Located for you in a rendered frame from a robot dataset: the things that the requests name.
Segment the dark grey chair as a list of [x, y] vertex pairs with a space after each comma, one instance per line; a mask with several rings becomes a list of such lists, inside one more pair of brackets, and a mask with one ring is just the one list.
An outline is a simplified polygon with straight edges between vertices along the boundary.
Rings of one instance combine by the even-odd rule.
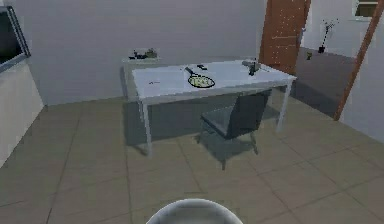
[[200, 115], [201, 129], [196, 137], [201, 142], [203, 133], [217, 134], [224, 141], [232, 141], [248, 134], [250, 145], [258, 154], [253, 133], [259, 129], [271, 89], [253, 94], [241, 94], [233, 105], [204, 112]]

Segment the grey spray bottle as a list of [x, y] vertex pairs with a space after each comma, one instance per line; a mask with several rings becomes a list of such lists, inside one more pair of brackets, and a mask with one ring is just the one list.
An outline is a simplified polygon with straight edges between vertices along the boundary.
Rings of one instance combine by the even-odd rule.
[[256, 60], [253, 60], [253, 61], [244, 60], [242, 62], [242, 65], [248, 68], [248, 74], [250, 76], [254, 76], [255, 73], [261, 68], [261, 64], [258, 63]]

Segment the white side table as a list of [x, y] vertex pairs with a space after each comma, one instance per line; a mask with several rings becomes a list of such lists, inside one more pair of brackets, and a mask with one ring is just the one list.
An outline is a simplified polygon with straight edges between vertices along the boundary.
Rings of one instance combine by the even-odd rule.
[[132, 71], [135, 69], [145, 69], [157, 67], [160, 64], [160, 58], [146, 58], [146, 59], [123, 59], [121, 67], [121, 82], [123, 96], [128, 102], [135, 102], [137, 100], [137, 91], [134, 84]]

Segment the small black objects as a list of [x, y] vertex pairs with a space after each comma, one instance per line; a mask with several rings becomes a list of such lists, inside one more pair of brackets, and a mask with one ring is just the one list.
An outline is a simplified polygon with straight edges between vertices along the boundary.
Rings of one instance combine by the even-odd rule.
[[148, 56], [145, 54], [139, 54], [136, 50], [133, 50], [133, 55], [129, 56], [130, 60], [143, 60], [146, 59]]

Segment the grey round bowl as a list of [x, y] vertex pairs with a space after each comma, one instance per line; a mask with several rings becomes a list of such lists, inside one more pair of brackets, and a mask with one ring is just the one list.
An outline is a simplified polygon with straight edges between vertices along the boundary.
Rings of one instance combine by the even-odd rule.
[[225, 206], [202, 198], [172, 202], [158, 210], [146, 224], [243, 224]]

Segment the brown room door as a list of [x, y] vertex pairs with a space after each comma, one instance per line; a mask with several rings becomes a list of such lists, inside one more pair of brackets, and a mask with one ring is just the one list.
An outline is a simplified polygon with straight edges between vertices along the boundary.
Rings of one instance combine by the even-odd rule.
[[301, 29], [305, 27], [311, 0], [267, 0], [259, 62], [296, 74]]

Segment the framed wall picture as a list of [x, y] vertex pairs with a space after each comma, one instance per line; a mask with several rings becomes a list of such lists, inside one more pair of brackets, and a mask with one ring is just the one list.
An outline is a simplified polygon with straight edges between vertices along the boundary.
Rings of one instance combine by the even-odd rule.
[[374, 14], [378, 0], [354, 0], [353, 15], [357, 18], [371, 18]]

